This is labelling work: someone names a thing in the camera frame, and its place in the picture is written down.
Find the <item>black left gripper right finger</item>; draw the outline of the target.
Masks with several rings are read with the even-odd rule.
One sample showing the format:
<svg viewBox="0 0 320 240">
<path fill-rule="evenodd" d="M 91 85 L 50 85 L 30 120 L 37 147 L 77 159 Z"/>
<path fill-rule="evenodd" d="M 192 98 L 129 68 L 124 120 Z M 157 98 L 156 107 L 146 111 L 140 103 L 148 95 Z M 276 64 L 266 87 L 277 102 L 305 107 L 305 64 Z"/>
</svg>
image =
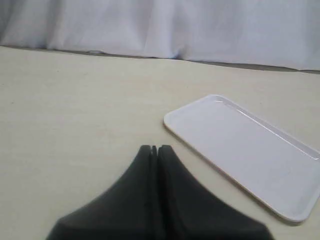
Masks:
<svg viewBox="0 0 320 240">
<path fill-rule="evenodd" d="M 168 240 L 272 240 L 265 224 L 204 187 L 170 145 L 155 150 L 162 222 Z"/>
</svg>

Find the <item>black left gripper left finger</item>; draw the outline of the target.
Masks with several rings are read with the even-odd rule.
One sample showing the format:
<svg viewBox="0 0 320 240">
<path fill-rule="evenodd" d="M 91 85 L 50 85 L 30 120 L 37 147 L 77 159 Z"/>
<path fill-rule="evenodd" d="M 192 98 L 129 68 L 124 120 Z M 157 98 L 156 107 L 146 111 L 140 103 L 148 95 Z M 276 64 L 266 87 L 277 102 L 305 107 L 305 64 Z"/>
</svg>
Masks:
<svg viewBox="0 0 320 240">
<path fill-rule="evenodd" d="M 142 145 L 123 175 L 103 194 L 60 218 L 49 240 L 153 240 L 155 147 Z"/>
</svg>

